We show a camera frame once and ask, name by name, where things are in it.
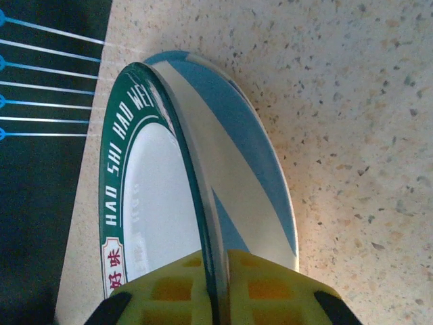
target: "granite countertop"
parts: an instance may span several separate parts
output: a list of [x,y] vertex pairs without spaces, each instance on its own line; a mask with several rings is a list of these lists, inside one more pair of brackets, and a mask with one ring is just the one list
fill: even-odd
[[170,49],[212,60],[255,105],[290,187],[300,271],[333,286],[364,324],[429,324],[431,0],[114,0],[106,41],[60,324],[82,324],[102,300],[97,171],[112,83]]

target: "blue stripe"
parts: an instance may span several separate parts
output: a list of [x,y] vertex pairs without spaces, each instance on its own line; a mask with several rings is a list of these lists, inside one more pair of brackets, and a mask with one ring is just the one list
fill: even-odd
[[244,240],[227,214],[223,203],[219,200],[213,189],[212,193],[214,194],[216,211],[218,212],[221,233],[223,235],[224,251],[227,249],[242,249],[245,252],[249,252]]
[[186,60],[186,57],[188,56],[189,52],[186,51],[167,51],[167,52],[161,52],[158,54],[155,54],[154,56],[151,56],[150,58],[146,59],[144,63],[146,64],[157,64],[161,61],[169,61],[169,60],[180,60],[184,61]]
[[266,192],[296,255],[296,237],[283,175],[265,131],[239,93],[217,73],[191,62],[170,61],[222,124]]

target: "blue and white pattern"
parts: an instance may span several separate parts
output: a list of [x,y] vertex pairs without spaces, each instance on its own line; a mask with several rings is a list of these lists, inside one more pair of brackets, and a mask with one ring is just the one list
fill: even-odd
[[286,180],[251,103],[228,74],[185,51],[145,61],[164,79],[194,133],[218,212],[224,249],[298,269]]

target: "table surface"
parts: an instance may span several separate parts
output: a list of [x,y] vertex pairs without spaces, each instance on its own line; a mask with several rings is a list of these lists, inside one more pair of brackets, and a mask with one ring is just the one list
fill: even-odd
[[300,271],[364,324],[433,319],[433,3],[114,0],[58,297],[61,325],[103,299],[97,182],[104,110],[128,63],[208,58],[244,89],[277,150]]

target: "plate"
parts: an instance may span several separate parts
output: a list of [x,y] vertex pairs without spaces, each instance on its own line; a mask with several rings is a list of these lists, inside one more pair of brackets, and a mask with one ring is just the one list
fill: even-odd
[[104,121],[99,231],[105,296],[206,243],[298,269],[286,181],[244,93],[187,52],[160,53],[145,63],[120,73]]

